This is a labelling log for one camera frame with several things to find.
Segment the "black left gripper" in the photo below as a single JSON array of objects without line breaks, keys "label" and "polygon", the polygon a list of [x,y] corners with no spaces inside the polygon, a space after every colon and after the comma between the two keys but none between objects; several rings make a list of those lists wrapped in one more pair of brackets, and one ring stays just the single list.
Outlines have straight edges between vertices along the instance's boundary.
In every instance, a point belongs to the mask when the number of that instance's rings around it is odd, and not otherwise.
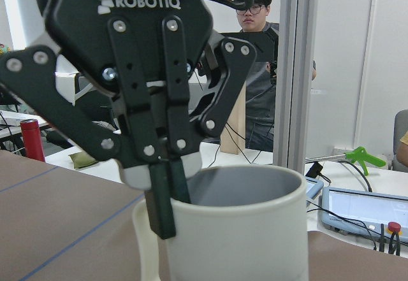
[{"label": "black left gripper", "polygon": [[189,114],[212,30],[203,0],[37,0],[57,52],[130,112]]}]

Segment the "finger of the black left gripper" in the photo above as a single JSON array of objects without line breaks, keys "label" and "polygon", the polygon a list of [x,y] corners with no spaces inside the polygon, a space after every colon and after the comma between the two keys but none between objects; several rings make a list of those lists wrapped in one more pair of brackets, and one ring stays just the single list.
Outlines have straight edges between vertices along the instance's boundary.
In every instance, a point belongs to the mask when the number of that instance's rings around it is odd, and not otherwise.
[{"label": "finger of the black left gripper", "polygon": [[201,169],[200,143],[221,135],[256,58],[252,43],[234,37],[212,37],[199,54],[207,88],[192,111],[188,89],[181,92],[178,105],[178,169],[184,177]]},{"label": "finger of the black left gripper", "polygon": [[27,103],[65,137],[99,161],[115,159],[120,178],[128,186],[145,191],[150,227],[160,238],[176,235],[168,184],[168,168],[157,138],[149,127],[150,115],[128,117],[121,133],[103,128],[73,106],[55,86],[57,57],[44,45],[1,56],[1,87]]}]

